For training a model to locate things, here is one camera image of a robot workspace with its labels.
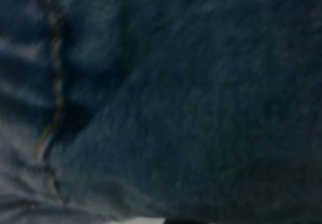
denim fabric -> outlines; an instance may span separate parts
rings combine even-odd
[[[0,0],[0,189],[93,220],[318,222],[321,93],[322,0]]]

white surface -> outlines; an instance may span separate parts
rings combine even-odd
[[[107,224],[163,224],[164,219],[136,218],[126,222],[110,222]]]

blue denim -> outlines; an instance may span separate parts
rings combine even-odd
[[[320,222],[322,0],[0,0],[0,192],[1,223]]]

yellow stitching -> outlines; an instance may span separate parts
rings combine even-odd
[[[47,189],[51,190],[52,189],[52,183],[54,183],[54,177],[56,175],[56,171],[55,169],[49,169],[47,176],[46,176],[46,185],[47,185]],[[63,206],[65,204],[65,200],[60,196],[60,194],[57,192],[57,198],[56,198],[56,204]]]
[[[45,128],[38,142],[35,145],[33,158],[37,158],[40,155],[40,152],[46,140],[53,133],[53,131],[58,127],[59,122],[62,119],[63,110],[64,110],[63,96],[61,92],[63,72],[61,68],[61,59],[60,59],[62,37],[61,37],[61,27],[59,22],[59,16],[54,8],[54,0],[44,0],[44,4],[47,10],[48,24],[54,34],[51,41],[51,54],[53,58],[52,59],[53,69],[55,73],[54,80],[53,80],[53,92],[55,95],[56,111],[52,122]]]

seam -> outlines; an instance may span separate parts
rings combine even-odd
[[[64,104],[62,95],[62,82],[63,82],[63,70],[61,65],[61,43],[62,43],[62,30],[61,30],[61,20],[60,15],[55,7],[55,0],[43,0],[47,15],[47,22],[50,30],[52,31],[53,37],[51,40],[50,51],[52,67],[54,71],[54,79],[52,84],[52,90],[55,96],[55,113],[51,123],[42,132],[40,138],[38,139],[34,151],[33,157],[35,159],[42,159],[44,156],[44,147],[46,142],[51,139],[54,131],[60,125],[63,117]]]
[[[61,63],[61,44],[62,44],[62,26],[61,17],[58,12],[55,0],[43,0],[48,26],[52,32],[50,42],[50,53],[52,68],[54,72],[52,90],[55,97],[55,112],[52,121],[40,135],[33,151],[33,158],[36,160],[44,159],[46,147],[52,140],[63,118],[64,100],[63,100],[63,68]],[[58,205],[64,205],[65,199],[61,197],[55,182],[55,169],[49,168],[45,181],[49,193],[53,193]]]

